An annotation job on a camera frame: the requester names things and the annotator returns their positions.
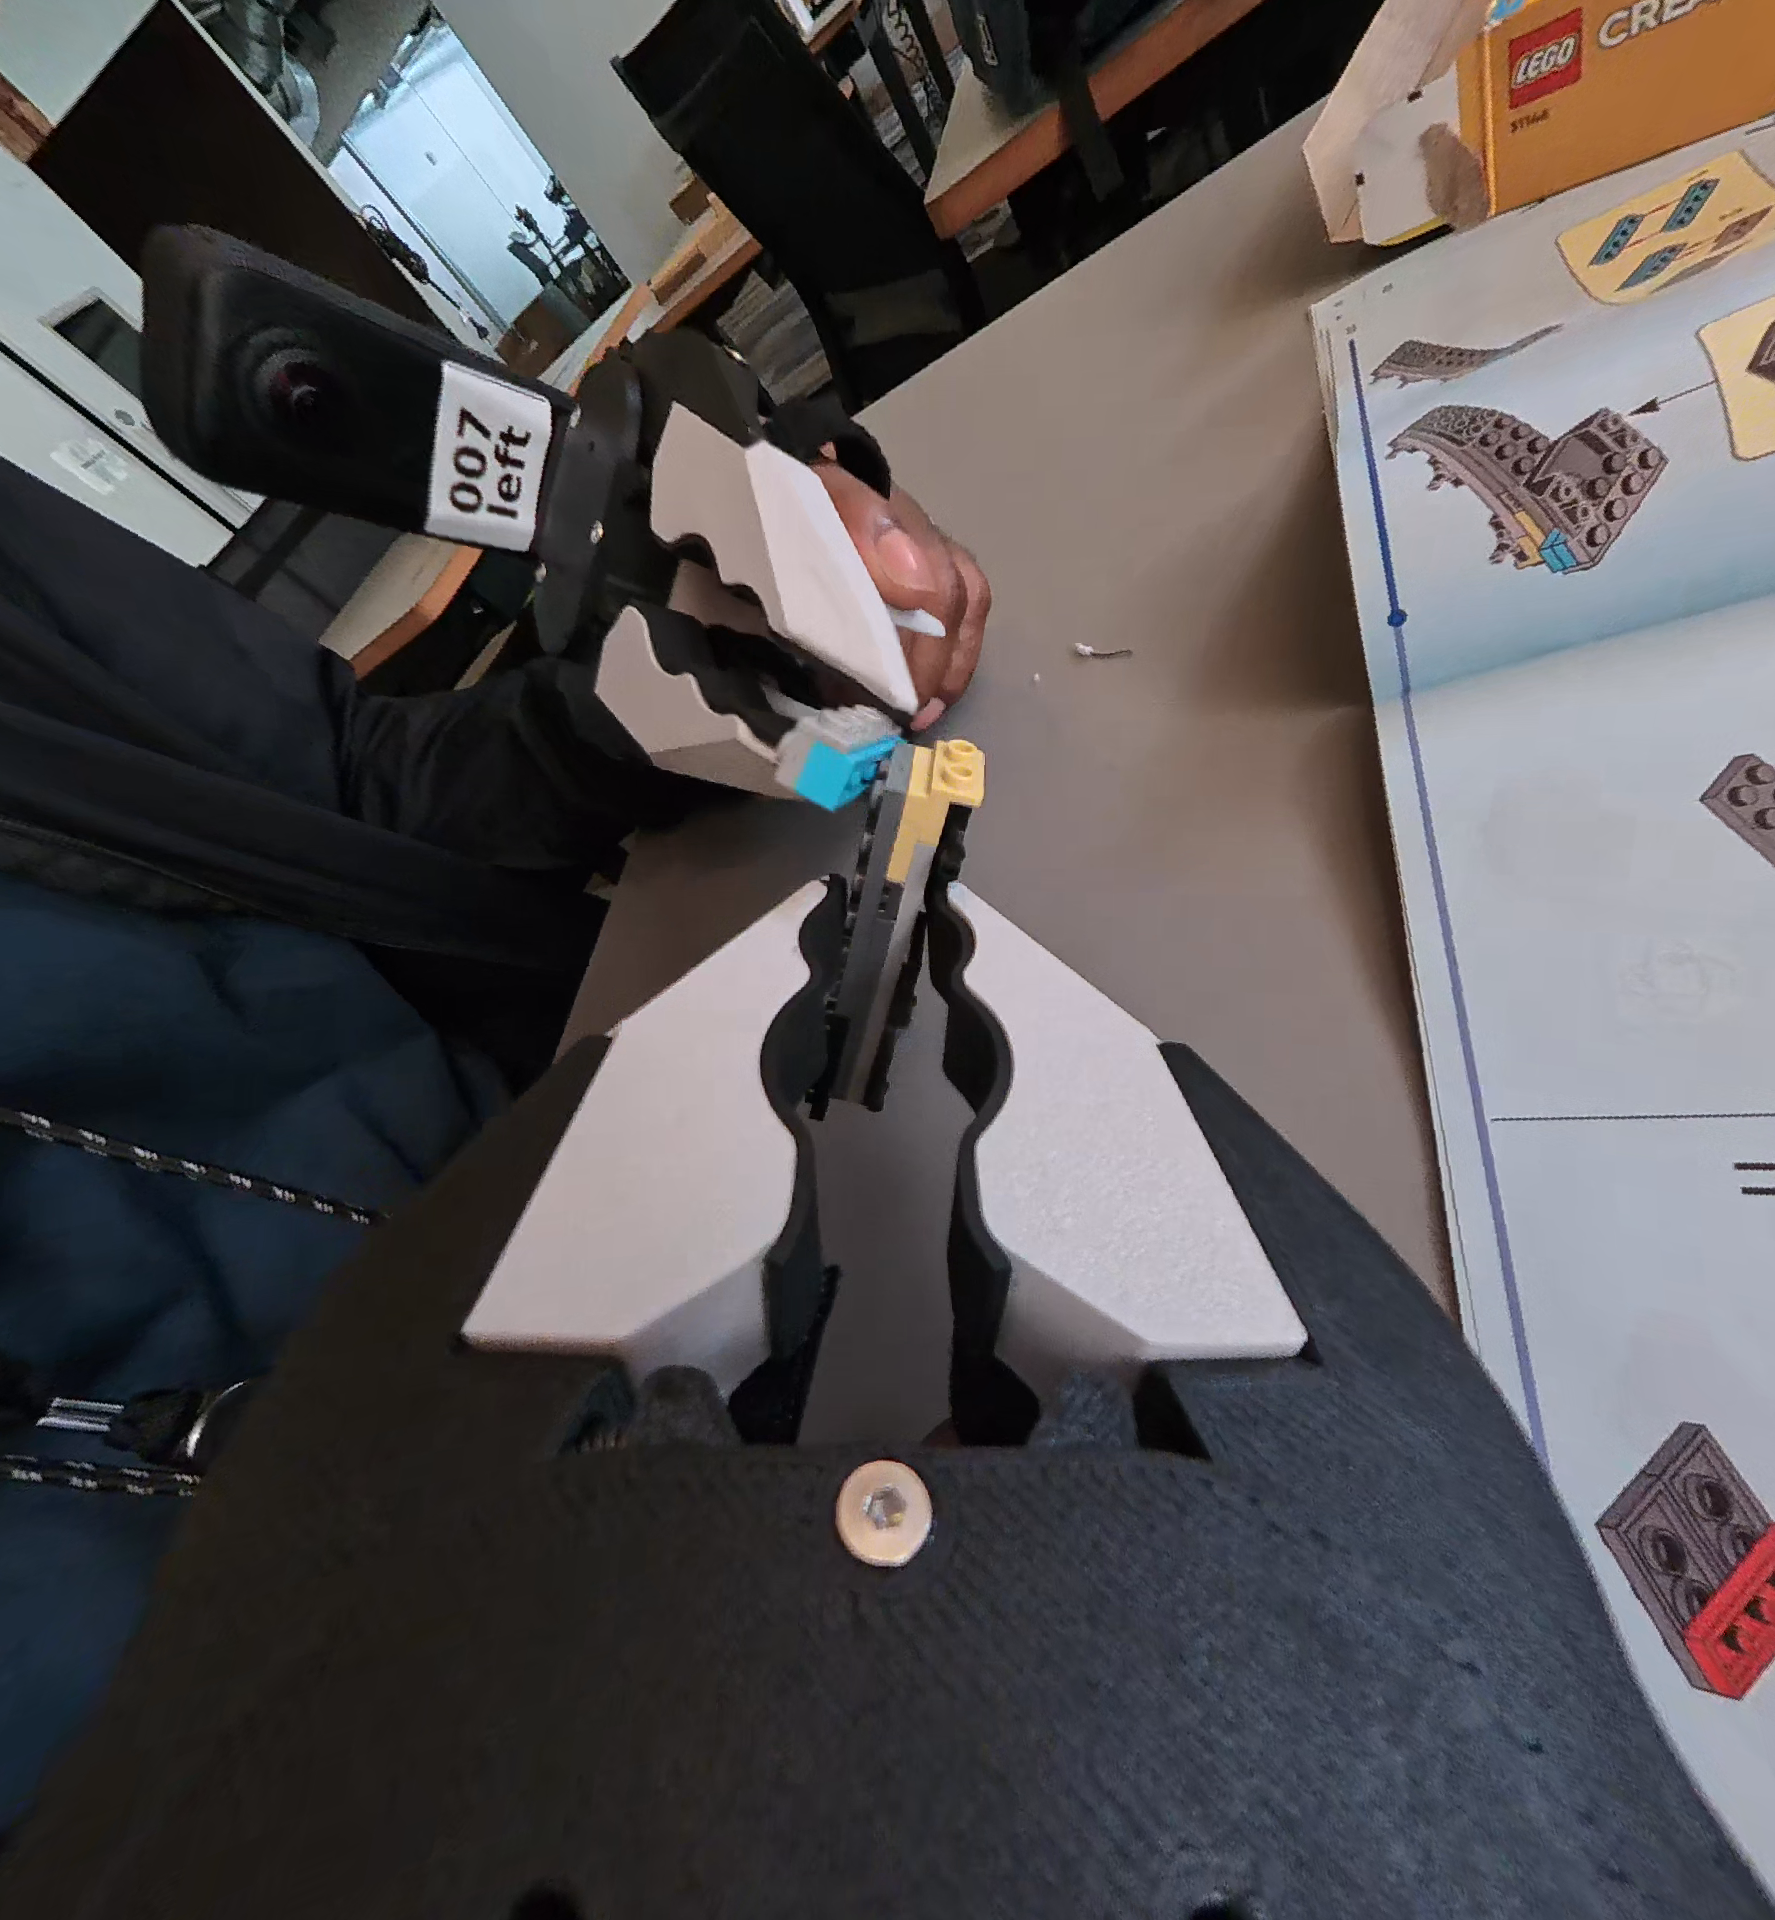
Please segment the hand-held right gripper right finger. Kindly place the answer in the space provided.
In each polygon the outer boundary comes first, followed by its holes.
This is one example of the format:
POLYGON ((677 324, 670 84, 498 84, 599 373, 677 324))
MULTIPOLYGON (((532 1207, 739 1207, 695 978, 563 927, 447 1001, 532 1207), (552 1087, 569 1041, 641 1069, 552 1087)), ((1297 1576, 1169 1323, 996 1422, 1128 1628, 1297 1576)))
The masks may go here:
POLYGON ((1273 1270, 1175 1051, 1084 973, 937 881, 941 1078, 966 1098, 948 1207, 948 1422, 1017 1443, 1066 1382, 1276 1362, 1307 1323, 1273 1270))

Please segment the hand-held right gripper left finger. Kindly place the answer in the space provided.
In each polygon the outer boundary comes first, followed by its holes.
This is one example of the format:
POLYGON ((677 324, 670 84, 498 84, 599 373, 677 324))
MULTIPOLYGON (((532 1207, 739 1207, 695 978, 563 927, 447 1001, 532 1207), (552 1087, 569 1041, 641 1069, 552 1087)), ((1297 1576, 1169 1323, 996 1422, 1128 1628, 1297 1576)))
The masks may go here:
POLYGON ((648 1382, 695 1372, 757 1443, 805 1428, 835 1270, 818 1252, 812 1107, 847 881, 812 877, 581 1041, 588 1096, 464 1339, 648 1382))

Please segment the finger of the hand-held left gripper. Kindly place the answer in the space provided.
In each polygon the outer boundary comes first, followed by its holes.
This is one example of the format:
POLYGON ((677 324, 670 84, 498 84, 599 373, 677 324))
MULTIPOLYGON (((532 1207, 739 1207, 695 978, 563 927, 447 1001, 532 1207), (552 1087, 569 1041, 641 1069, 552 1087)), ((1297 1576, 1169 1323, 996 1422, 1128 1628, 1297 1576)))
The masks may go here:
POLYGON ((614 613, 599 646, 599 702, 657 775, 749 797, 784 797, 773 750, 799 716, 870 706, 841 672, 770 634, 757 596, 726 592, 703 562, 675 569, 670 604, 614 613))
POLYGON ((860 686, 879 706, 920 706, 891 604, 818 476, 790 452, 739 442, 675 405, 648 459, 648 534, 660 550, 695 542, 726 592, 757 596, 770 634, 860 686))

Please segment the teal grey toy brick piece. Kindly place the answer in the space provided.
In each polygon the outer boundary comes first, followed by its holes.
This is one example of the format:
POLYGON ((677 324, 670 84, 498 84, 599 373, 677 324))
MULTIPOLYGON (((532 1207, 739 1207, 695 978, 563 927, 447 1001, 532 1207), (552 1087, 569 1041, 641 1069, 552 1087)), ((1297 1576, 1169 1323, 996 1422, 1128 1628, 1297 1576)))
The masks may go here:
POLYGON ((827 811, 868 797, 870 775, 895 754, 903 723, 879 706, 807 706, 773 750, 773 785, 827 811))

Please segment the grey yellow toy brick assembly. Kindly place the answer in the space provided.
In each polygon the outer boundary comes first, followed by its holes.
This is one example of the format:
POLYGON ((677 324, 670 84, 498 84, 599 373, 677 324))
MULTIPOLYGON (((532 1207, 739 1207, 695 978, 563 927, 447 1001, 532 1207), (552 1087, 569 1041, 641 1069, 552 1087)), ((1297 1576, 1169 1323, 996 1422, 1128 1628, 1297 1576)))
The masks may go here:
POLYGON ((924 888, 948 839, 982 799, 982 750, 966 738, 895 742, 868 788, 854 841, 841 963, 827 988, 827 1069, 807 1112, 831 1098, 887 1107, 895 1041, 920 1001, 924 963, 924 888))

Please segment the person's left forearm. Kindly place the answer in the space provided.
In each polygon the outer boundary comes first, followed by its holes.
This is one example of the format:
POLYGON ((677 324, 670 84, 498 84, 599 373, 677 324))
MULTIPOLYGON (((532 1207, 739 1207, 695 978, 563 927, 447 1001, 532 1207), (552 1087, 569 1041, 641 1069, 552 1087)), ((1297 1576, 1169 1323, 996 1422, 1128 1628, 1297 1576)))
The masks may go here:
POLYGON ((629 839, 695 805, 695 785, 660 775, 563 654, 464 688, 368 688, 337 665, 327 716, 357 823, 515 877, 611 877, 629 839))

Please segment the person's left hand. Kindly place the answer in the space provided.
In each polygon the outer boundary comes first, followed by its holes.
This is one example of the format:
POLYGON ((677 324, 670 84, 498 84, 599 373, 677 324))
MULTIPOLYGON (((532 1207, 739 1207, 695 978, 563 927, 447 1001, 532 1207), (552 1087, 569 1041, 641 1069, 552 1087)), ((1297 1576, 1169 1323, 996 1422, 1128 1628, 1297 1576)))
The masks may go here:
POLYGON ((948 706, 966 694, 977 654, 982 654, 982 624, 990 624, 990 576, 966 542, 956 542, 903 483, 870 489, 860 476, 847 476, 835 442, 818 442, 812 476, 870 582, 870 592, 891 606, 920 606, 941 634, 907 634, 903 624, 903 660, 914 678, 914 719, 907 731, 930 731, 948 719, 948 706))

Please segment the white cabinet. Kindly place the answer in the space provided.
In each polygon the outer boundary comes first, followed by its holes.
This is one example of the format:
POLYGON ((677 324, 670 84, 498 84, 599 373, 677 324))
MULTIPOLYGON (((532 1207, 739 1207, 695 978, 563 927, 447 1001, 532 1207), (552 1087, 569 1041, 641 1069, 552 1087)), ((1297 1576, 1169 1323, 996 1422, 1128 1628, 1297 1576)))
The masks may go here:
POLYGON ((214 562, 258 497, 184 468, 129 378, 61 336, 68 317, 132 347, 143 280, 0 145, 0 459, 191 569, 214 562))

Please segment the black chair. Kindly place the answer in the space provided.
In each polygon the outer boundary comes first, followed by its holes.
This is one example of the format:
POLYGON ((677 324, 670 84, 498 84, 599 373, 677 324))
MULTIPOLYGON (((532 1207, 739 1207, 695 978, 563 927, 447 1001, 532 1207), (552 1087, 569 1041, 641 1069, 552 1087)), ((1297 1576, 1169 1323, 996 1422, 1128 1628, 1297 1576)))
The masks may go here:
POLYGON ((677 0, 611 61, 695 182, 799 285, 841 409, 990 324, 982 285, 914 174, 763 0, 677 0))

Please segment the wooden edged table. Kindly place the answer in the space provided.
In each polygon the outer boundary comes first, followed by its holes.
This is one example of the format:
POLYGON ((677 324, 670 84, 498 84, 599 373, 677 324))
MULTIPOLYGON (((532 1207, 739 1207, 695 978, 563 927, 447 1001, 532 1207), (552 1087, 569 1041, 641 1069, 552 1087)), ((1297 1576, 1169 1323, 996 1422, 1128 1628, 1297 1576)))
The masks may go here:
POLYGON ((1115 182, 1115 145, 1102 130, 1254 13, 1254 0, 1153 8, 1084 75, 1073 75, 1066 100, 1038 109, 1006 109, 996 90, 966 69, 924 174, 924 222, 956 237, 1066 153, 1091 153, 1097 174, 1115 182))

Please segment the toy brick instruction booklet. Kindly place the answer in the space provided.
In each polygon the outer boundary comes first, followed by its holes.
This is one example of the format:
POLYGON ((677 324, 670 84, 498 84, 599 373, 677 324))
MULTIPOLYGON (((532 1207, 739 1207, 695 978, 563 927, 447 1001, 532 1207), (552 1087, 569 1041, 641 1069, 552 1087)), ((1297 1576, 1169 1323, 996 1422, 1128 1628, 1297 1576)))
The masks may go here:
POLYGON ((1459 1323, 1775 1902, 1775 109, 1307 324, 1459 1323))

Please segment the yellow cardboard toy box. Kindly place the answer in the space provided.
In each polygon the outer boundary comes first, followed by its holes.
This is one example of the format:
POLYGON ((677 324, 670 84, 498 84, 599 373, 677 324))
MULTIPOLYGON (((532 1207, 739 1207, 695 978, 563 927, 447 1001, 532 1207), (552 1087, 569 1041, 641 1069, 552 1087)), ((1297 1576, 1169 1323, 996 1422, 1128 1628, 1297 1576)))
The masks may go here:
POLYGON ((1775 0, 1389 0, 1307 174, 1331 237, 1407 243, 1775 119, 1775 0))

